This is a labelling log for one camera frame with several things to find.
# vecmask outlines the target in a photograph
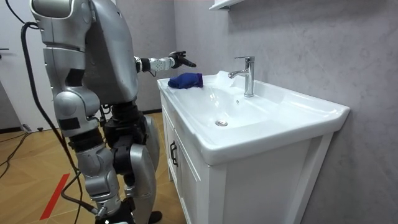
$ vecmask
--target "humanoid robot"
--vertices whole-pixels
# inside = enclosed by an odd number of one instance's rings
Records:
[[[90,211],[95,223],[158,221],[161,213],[152,207],[159,140],[154,121],[135,104],[137,73],[196,65],[185,52],[161,59],[135,57],[129,28],[111,0],[30,0],[30,9],[46,45],[45,67],[59,127],[96,202]],[[101,124],[111,149],[95,118],[101,105],[112,107],[112,118]],[[125,182],[123,201],[118,174]]]

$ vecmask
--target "drain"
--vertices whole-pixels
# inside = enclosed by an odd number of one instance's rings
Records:
[[[221,127],[225,127],[228,125],[228,122],[224,121],[224,120],[218,120],[216,121],[216,125],[221,126]]]

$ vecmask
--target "blue towel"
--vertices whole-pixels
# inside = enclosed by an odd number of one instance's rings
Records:
[[[168,82],[172,88],[191,88],[203,87],[203,77],[201,73],[184,73],[177,77],[171,78]]]

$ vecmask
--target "cabinet handle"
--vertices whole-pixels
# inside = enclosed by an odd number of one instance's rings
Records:
[[[174,156],[173,156],[173,146],[175,146],[175,141],[173,141],[173,143],[172,144],[170,144],[170,156],[172,157],[172,159],[174,158]]]
[[[176,149],[177,149],[177,146],[175,145],[175,141],[173,141],[173,143],[170,145],[170,153],[171,153],[171,157],[173,160],[173,164],[178,167],[177,158],[174,156],[174,150],[176,150]]]

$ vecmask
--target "faucet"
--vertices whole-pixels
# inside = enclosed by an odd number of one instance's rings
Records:
[[[254,56],[236,58],[244,58],[244,61],[246,62],[246,68],[245,70],[228,73],[228,77],[235,78],[237,75],[244,75],[246,80],[244,84],[244,96],[252,97],[254,96]]]

